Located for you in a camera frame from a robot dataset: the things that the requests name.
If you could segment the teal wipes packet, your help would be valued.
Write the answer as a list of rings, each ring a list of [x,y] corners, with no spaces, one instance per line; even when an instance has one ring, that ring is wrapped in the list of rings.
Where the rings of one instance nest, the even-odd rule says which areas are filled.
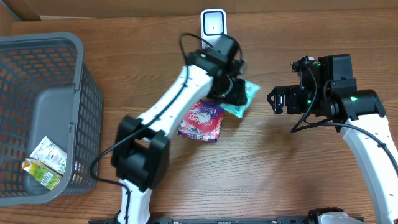
[[[237,118],[243,118],[244,112],[249,108],[252,100],[254,99],[256,93],[261,89],[261,87],[253,82],[245,80],[245,91],[247,102],[243,105],[231,105],[227,103],[222,103],[220,106],[227,112],[235,115]]]

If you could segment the red purple pad package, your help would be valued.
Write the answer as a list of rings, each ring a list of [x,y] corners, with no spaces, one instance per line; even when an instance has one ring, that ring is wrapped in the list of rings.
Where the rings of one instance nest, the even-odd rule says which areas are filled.
[[[224,109],[216,103],[196,102],[178,126],[178,134],[185,138],[217,142],[223,122]]]

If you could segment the white shampoo tube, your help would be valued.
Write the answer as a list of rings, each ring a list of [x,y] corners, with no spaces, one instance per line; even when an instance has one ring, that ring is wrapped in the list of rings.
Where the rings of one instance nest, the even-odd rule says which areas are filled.
[[[64,175],[67,166],[67,153],[59,148],[47,136],[45,136],[30,154],[35,159],[50,167],[60,175]]]

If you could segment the green yellow sachet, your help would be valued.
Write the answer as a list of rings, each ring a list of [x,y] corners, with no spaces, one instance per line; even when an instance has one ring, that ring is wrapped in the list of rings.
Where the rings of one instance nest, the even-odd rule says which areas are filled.
[[[53,190],[62,180],[60,174],[35,159],[26,159],[22,163],[22,168],[49,190]]]

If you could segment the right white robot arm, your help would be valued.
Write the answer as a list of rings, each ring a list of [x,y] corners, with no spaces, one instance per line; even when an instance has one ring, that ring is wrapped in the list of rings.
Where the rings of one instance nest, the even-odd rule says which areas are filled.
[[[333,126],[341,133],[371,196],[377,223],[397,223],[397,149],[386,110],[374,90],[359,90],[350,54],[292,62],[299,85],[267,96],[275,114],[301,114],[291,131]]]

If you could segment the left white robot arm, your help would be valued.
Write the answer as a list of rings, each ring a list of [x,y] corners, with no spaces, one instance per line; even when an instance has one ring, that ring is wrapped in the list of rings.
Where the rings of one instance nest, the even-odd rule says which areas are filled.
[[[184,66],[149,110],[119,124],[111,164],[122,187],[116,223],[147,223],[152,190],[168,166],[170,142],[191,107],[204,97],[230,105],[247,102],[244,80],[238,78],[244,60],[239,43],[223,34],[205,49],[183,54]]]

